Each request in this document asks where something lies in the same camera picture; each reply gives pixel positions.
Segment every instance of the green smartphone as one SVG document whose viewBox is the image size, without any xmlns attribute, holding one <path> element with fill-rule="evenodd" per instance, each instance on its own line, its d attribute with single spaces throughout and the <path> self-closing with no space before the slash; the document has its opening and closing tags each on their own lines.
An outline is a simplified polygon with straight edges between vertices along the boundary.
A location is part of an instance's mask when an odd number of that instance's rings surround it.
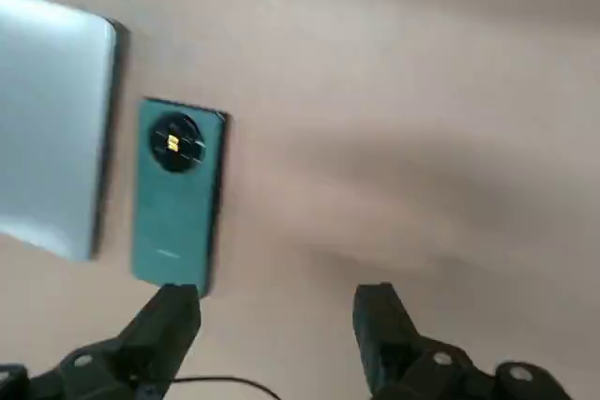
<svg viewBox="0 0 600 400">
<path fill-rule="evenodd" d="M 222 111 L 147 98 L 138 132 L 131 269 L 142 280 L 211 285 L 230 121 Z"/>
</svg>

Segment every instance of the silver laptop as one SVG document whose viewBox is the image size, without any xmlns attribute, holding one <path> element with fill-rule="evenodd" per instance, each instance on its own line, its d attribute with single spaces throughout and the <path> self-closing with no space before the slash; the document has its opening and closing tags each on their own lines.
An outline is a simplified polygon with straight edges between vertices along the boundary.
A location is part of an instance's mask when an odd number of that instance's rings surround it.
<svg viewBox="0 0 600 400">
<path fill-rule="evenodd" d="M 0 0 L 0 233 L 93 253 L 117 33 L 44 0 Z"/>
</svg>

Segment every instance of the laptop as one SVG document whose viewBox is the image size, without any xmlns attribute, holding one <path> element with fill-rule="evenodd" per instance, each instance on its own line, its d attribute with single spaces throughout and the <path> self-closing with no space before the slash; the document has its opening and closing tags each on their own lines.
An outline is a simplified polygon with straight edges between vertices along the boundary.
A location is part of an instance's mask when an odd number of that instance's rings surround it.
<svg viewBox="0 0 600 400">
<path fill-rule="evenodd" d="M 118 27 L 0 0 L 0 233 L 67 259 L 96 246 Z"/>
</svg>

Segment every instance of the robotic arm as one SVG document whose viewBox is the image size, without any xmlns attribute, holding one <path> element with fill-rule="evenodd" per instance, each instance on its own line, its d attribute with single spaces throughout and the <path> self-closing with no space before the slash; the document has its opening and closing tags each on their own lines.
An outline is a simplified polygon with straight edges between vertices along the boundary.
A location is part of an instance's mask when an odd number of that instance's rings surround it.
<svg viewBox="0 0 600 400">
<path fill-rule="evenodd" d="M 491 376 L 462 349 L 421 336 L 388 283 L 359 286 L 352 319 L 372 400 L 570 400 L 541 367 L 502 363 Z M 197 289 L 164 286 L 118 336 L 50 372 L 0 365 L 0 400 L 161 400 L 200 324 Z"/>
<path fill-rule="evenodd" d="M 195 286 L 162 287 L 114 339 L 78 348 L 29 378 L 0 365 L 0 400 L 160 400 L 200 330 Z"/>
</svg>

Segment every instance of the screw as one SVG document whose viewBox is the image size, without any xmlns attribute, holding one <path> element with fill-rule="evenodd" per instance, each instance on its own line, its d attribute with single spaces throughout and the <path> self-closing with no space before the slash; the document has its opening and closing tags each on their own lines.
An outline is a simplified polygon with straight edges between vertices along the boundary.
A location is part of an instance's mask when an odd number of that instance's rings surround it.
<svg viewBox="0 0 600 400">
<path fill-rule="evenodd" d="M 433 355 L 433 361 L 439 365 L 450 365 L 452 364 L 452 357 L 443 351 L 438 351 L 435 355 Z"/>
<path fill-rule="evenodd" d="M 75 360 L 73 365 L 75 367 L 84 367 L 85 365 L 88 365 L 90 362 L 92 362 L 92 360 L 92 355 L 82 355 Z"/>
<path fill-rule="evenodd" d="M 533 379 L 532 373 L 525 367 L 516 365 L 510 369 L 510 375 L 514 379 L 519 381 L 531 381 Z"/>
</svg>

